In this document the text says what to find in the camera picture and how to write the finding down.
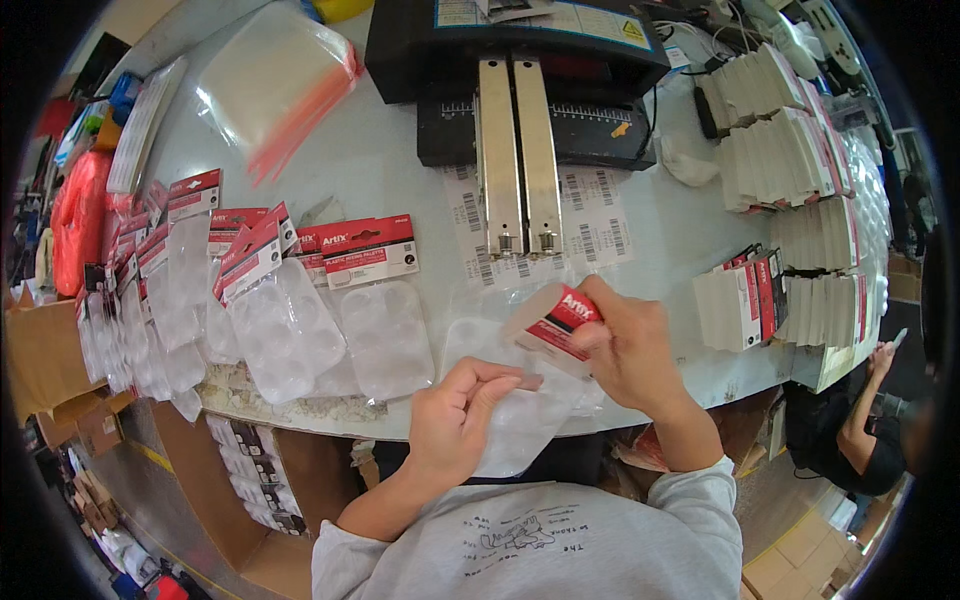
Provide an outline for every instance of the metal sealing bar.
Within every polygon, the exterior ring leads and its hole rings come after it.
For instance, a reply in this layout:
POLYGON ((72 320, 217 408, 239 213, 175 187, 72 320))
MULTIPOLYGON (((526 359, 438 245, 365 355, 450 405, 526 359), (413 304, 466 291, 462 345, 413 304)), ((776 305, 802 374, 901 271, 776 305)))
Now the metal sealing bar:
POLYGON ((564 249, 564 231, 557 184, 557 156, 554 154, 543 73, 540 62, 535 59, 514 60, 513 67, 517 126, 530 219, 530 256, 552 256, 564 249))
POLYGON ((478 68, 477 178, 487 207, 487 250, 495 260, 524 253, 514 104, 507 61, 484 59, 478 68))

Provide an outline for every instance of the hand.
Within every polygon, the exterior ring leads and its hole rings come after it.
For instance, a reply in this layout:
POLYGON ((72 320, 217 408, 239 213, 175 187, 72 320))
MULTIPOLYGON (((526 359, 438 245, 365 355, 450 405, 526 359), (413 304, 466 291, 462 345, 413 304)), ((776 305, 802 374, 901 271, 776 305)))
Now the hand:
POLYGON ((410 455, 400 470, 431 496, 459 486, 480 464, 496 403, 516 388, 535 391, 542 382, 516 367, 461 359, 439 385, 414 394, 410 455))
POLYGON ((894 353, 896 351, 893 342, 877 342, 876 348, 867 358, 867 378, 873 379, 877 383, 883 381, 883 378, 890 372, 890 366, 894 363, 894 353))
POLYGON ((662 420, 673 400, 689 397, 670 354, 663 306, 624 298, 596 275, 588 276, 577 289, 596 304, 604 321, 577 327, 572 338, 589 354, 600 387, 617 404, 662 420))

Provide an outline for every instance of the sleeve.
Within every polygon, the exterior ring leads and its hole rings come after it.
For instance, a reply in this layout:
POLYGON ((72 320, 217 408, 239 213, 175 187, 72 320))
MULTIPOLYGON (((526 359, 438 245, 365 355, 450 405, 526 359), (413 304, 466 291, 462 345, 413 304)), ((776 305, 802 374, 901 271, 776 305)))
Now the sleeve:
POLYGON ((666 473, 650 487, 647 504, 686 525, 739 589, 743 538, 733 516, 736 484, 732 473, 733 461, 727 456, 712 467, 666 473))
POLYGON ((367 580, 389 546, 386 541, 355 536, 325 520, 310 563, 313 600, 362 597, 367 580))
POLYGON ((905 469, 906 464, 900 449, 877 438, 874 452, 870 455, 867 468, 861 477, 864 492, 872 496, 889 492, 897 485, 905 469))

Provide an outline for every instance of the black device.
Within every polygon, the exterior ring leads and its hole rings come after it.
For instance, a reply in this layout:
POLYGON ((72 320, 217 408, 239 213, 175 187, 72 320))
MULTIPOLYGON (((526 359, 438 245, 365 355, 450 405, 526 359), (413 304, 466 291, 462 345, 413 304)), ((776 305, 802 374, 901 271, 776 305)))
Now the black device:
POLYGON ((470 2, 373 7, 365 63, 387 104, 416 102, 424 166, 476 162, 477 62, 491 53, 540 60, 560 164, 642 170, 649 123, 641 98, 670 70, 637 3, 558 2, 559 14, 485 25, 470 2))

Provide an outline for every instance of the person's left hand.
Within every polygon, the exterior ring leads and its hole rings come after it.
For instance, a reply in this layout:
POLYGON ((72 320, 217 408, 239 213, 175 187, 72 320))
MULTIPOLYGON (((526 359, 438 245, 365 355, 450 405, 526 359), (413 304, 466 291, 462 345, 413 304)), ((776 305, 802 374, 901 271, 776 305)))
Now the person's left hand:
POLYGON ((401 469, 429 495, 459 486, 480 464, 496 403, 516 388, 534 391, 542 381, 517 367, 461 359, 440 384, 414 394, 410 455, 401 469))

